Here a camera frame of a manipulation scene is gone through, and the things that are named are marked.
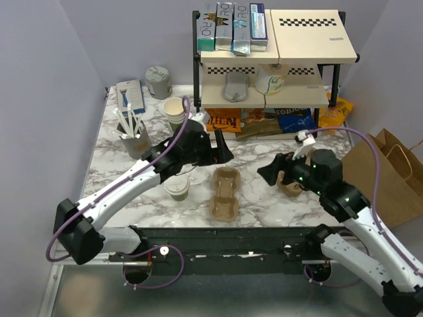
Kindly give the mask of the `brown pulp cup carrier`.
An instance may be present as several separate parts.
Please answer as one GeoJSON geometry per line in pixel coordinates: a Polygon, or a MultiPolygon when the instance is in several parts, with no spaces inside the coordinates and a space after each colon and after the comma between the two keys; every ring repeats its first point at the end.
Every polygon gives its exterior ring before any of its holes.
{"type": "Polygon", "coordinates": [[[213,173],[212,184],[215,194],[210,201],[210,216],[216,221],[234,221],[239,215],[239,201],[235,193],[241,186],[240,172],[236,168],[218,168],[213,173]]]}

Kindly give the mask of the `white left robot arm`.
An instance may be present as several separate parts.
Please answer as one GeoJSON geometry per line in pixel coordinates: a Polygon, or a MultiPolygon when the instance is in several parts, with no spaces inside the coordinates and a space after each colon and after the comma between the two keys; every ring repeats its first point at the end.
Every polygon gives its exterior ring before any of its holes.
{"type": "Polygon", "coordinates": [[[147,246],[132,228],[104,229],[119,210],[142,193],[177,175],[186,164],[210,166],[234,158],[221,131],[215,132],[216,146],[199,122],[188,120],[173,136],[143,154],[127,172],[97,193],[72,202],[66,198],[56,209],[54,239],[76,264],[82,265],[100,253],[125,253],[141,260],[147,246]]]}

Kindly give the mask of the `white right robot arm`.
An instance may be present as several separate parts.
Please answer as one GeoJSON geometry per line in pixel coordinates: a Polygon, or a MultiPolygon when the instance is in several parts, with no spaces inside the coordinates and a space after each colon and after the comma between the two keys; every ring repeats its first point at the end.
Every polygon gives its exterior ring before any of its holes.
{"type": "Polygon", "coordinates": [[[321,207],[371,252],[357,250],[328,226],[319,225],[304,242],[310,258],[324,255],[342,264],[381,297],[393,316],[417,316],[422,312],[422,262],[373,215],[367,197],[343,180],[342,162],[331,150],[312,152],[310,162],[295,153],[278,153],[257,172],[271,186],[283,172],[285,184],[297,182],[304,190],[317,194],[321,207]]]}

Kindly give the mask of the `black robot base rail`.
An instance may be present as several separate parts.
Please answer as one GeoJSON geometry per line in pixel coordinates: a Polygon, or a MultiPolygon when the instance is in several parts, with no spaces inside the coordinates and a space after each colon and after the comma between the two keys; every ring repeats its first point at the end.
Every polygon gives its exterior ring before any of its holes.
{"type": "Polygon", "coordinates": [[[163,228],[128,227],[139,246],[113,247],[111,262],[121,263],[125,274],[174,277],[185,275],[299,274],[304,264],[322,264],[323,236],[337,227],[274,228],[163,228]]]}

